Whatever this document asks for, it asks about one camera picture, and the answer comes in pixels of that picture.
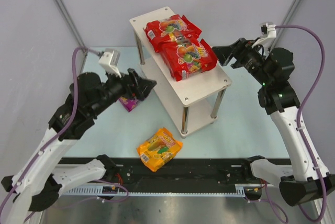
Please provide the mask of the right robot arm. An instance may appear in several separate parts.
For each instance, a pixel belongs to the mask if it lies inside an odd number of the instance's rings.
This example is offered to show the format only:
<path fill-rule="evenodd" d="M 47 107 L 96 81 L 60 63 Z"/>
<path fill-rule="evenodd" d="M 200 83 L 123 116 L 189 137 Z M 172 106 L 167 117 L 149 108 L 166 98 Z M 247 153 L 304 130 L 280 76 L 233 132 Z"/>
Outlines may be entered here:
<path fill-rule="evenodd" d="M 293 170 L 291 175 L 285 174 L 266 158 L 253 156 L 246 159 L 250 167 L 249 176 L 278 187 L 282 198 L 290 206 L 320 199 L 323 192 L 332 193 L 334 175 L 320 160 L 309 134 L 300 134 L 304 127 L 303 119 L 297 117 L 301 105 L 288 81 L 295 68 L 293 53 L 275 48 L 268 57 L 264 57 L 253 40 L 244 38 L 229 46 L 213 47 L 212 50 L 222 66 L 235 59 L 232 68 L 244 67 L 261 84 L 259 104 L 275 123 L 289 154 Z"/>

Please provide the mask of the orange mango candy bag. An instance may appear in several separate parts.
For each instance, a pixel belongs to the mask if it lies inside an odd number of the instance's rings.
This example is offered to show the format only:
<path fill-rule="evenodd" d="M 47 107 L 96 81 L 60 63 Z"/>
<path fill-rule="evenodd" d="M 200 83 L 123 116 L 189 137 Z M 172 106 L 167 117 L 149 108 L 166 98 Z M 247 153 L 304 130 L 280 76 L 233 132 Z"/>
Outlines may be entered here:
<path fill-rule="evenodd" d="M 182 149 L 183 143 L 173 138 L 165 128 L 160 128 L 152 137 L 137 147 L 142 163 L 152 172 L 156 172 Z"/>

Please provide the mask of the red candy bag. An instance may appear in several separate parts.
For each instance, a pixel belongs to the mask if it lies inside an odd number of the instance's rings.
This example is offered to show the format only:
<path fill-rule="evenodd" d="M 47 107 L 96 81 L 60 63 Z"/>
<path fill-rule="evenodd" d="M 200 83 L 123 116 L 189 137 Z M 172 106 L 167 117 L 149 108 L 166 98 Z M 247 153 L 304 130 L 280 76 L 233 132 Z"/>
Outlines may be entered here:
<path fill-rule="evenodd" d="M 156 53 L 159 53 L 166 43 L 192 37 L 197 39 L 202 33 L 202 30 L 190 22 L 185 15 L 179 14 L 163 20 L 151 21 L 143 30 Z"/>
<path fill-rule="evenodd" d="M 162 46 L 161 56 L 177 82 L 210 71 L 217 65 L 217 57 L 204 39 L 166 43 Z"/>

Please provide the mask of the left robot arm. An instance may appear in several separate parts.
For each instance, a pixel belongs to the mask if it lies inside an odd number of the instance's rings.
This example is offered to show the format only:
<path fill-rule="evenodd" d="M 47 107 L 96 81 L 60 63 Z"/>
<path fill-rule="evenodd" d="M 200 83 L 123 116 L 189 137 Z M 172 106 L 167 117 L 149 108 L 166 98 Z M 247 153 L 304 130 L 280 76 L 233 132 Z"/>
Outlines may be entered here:
<path fill-rule="evenodd" d="M 94 72 L 75 76 L 70 94 L 50 119 L 30 160 L 19 173 L 5 176 L 1 181 L 10 195 L 16 194 L 6 223 L 24 223 L 31 213 L 46 210 L 63 193 L 82 184 L 112 180 L 117 166 L 105 154 L 63 175 L 55 174 L 54 168 L 94 125 L 98 115 L 120 97 L 145 100 L 156 84 L 155 80 L 143 78 L 131 68 L 120 76 L 108 74 L 106 82 Z"/>

